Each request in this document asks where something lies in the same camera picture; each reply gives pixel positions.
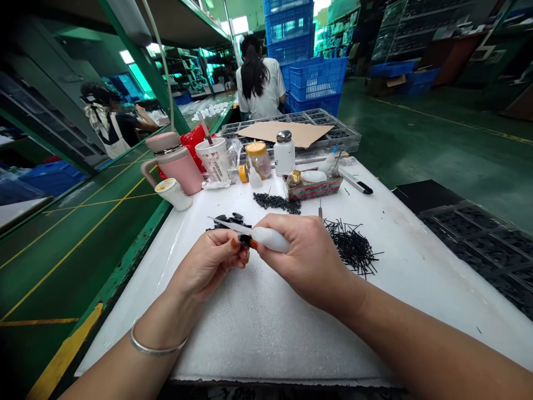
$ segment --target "silver bangle bracelet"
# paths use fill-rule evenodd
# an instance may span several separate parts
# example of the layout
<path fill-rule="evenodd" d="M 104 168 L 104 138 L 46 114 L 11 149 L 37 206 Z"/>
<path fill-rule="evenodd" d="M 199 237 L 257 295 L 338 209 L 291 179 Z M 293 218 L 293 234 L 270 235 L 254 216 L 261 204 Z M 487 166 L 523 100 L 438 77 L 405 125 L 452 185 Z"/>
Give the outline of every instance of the silver bangle bracelet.
<path fill-rule="evenodd" d="M 185 343 L 187 342 L 187 339 L 189 338 L 189 335 L 187 335 L 185 339 L 183 339 L 183 341 L 179 345 L 177 345 L 176 347 L 172 347 L 170 349 L 163 349 L 163 350 L 151 349 L 149 347 L 146 347 L 140 344 L 139 341 L 135 338 L 135 335 L 133 334 L 133 331 L 135 330 L 135 325 L 137 325 L 138 321 L 139 320 L 136 320 L 133 323 L 132 328 L 129 330 L 129 341 L 132 343 L 135 350 L 137 350 L 140 353 L 147 354 L 149 356 L 154 356 L 154 357 L 167 356 L 169 354 L 175 353 L 176 351 L 180 350 L 185 345 Z"/>

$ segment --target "pile of black pins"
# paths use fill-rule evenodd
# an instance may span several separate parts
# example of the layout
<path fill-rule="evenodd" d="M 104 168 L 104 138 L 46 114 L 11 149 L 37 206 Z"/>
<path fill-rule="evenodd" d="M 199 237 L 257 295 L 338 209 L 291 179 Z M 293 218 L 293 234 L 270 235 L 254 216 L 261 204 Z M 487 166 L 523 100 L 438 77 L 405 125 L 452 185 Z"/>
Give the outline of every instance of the pile of black pins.
<path fill-rule="evenodd" d="M 271 196 L 268 193 L 255 193 L 255 202 L 264 209 L 267 208 L 281 208 L 287 211 L 289 214 L 301 214 L 301 201 L 300 200 L 287 200 L 281 196 Z"/>
<path fill-rule="evenodd" d="M 336 222 L 324 220 L 324 226 L 337 247 L 340 259 L 357 275 L 366 279 L 367 275 L 375 275 L 377 273 L 372 262 L 378 261 L 375 256 L 383 252 L 372 252 L 372 246 L 368 240 L 356 231 L 361 225 L 347 224 L 342 220 L 337 220 Z"/>

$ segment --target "pink thermos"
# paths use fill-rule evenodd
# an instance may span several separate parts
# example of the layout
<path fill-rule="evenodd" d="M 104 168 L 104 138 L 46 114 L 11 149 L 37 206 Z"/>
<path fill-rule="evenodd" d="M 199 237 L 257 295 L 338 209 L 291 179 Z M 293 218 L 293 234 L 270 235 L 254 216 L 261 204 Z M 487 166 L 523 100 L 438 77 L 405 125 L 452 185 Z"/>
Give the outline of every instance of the pink thermos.
<path fill-rule="evenodd" d="M 155 158 L 144 162 L 140 171 L 154 188 L 158 182 L 150 174 L 150 170 L 158 165 L 167 178 L 178 181 L 186 194 L 194 194 L 202 189 L 204 177 L 187 147 L 182 146 L 179 135 L 174 132 L 161 133 L 146 139 L 146 146 L 154 153 Z"/>

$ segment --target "hand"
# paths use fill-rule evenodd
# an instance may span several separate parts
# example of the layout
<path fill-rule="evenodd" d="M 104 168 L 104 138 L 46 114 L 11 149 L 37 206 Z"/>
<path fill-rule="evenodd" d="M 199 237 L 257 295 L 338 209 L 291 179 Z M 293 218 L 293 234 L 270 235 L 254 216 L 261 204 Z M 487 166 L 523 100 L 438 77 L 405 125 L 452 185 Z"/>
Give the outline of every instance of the hand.
<path fill-rule="evenodd" d="M 322 220 L 268 214 L 256 227 L 274 228 L 290 242 L 289 252 L 282 254 L 251 241 L 259 256 L 301 298 L 338 317 L 346 306 L 343 295 L 353 292 L 353 280 L 357 276 L 341 261 Z"/>
<path fill-rule="evenodd" d="M 250 252 L 241 250 L 239 235 L 231 229 L 207 231 L 199 237 L 170 279 L 167 290 L 205 302 L 232 268 L 243 269 Z"/>
<path fill-rule="evenodd" d="M 135 109 L 141 117 L 146 114 L 146 110 L 138 104 L 135 105 Z"/>

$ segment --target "silver bottle cap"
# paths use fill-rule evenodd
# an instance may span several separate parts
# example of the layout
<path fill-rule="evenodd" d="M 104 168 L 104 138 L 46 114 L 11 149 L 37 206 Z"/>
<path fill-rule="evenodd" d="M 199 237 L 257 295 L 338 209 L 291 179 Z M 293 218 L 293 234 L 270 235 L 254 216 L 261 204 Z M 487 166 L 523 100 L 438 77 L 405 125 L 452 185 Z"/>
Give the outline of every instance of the silver bottle cap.
<path fill-rule="evenodd" d="M 278 143 L 286 143 L 286 142 L 290 142 L 291 139 L 293 137 L 293 134 L 290 133 L 290 131 L 281 131 L 281 132 L 278 132 L 278 134 L 276 135 L 276 140 L 278 141 Z"/>

